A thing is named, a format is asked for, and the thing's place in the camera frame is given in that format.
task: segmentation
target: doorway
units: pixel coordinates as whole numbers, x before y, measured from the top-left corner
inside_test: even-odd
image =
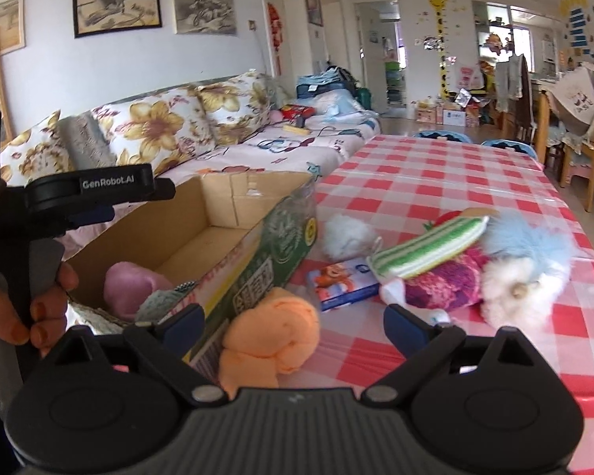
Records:
[[[356,4],[363,80],[373,109],[385,117],[406,115],[407,58],[398,1]]]

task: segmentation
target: table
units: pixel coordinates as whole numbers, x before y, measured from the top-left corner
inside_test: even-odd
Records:
[[[318,185],[320,223],[336,213],[378,229],[386,247],[417,236],[447,211],[469,206],[518,210],[530,223],[574,236],[580,248],[571,280],[547,326],[529,339],[575,395],[585,430],[570,468],[594,475],[594,249],[572,211],[524,154],[498,148],[377,136]],[[309,298],[305,276],[327,262],[315,244],[287,289]],[[349,386],[360,391],[404,359],[383,333],[384,305],[364,301],[322,315],[319,347],[284,387]],[[491,336],[477,306],[451,314],[469,334]]]

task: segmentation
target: floral pillow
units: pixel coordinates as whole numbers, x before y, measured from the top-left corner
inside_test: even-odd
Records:
[[[160,175],[213,150],[215,140],[191,86],[92,110],[117,166],[149,163]]]
[[[211,129],[221,146],[242,142],[270,123],[270,98],[263,74],[248,71],[198,90]]]
[[[73,171],[68,150],[57,134],[59,110],[39,122],[0,150],[0,176],[7,185],[29,182]]]

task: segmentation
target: orange towel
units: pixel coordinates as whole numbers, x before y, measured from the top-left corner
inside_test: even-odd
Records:
[[[301,368],[317,348],[319,333],[317,310],[274,287],[227,330],[220,355],[220,385],[231,398],[241,387],[277,388],[277,374]]]

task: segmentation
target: human hand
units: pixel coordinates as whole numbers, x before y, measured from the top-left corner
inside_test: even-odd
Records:
[[[35,322],[29,331],[20,321],[8,295],[0,290],[0,339],[16,346],[29,340],[44,357],[66,330],[67,291],[77,287],[78,277],[73,268],[62,263],[57,282],[31,303],[31,317]]]

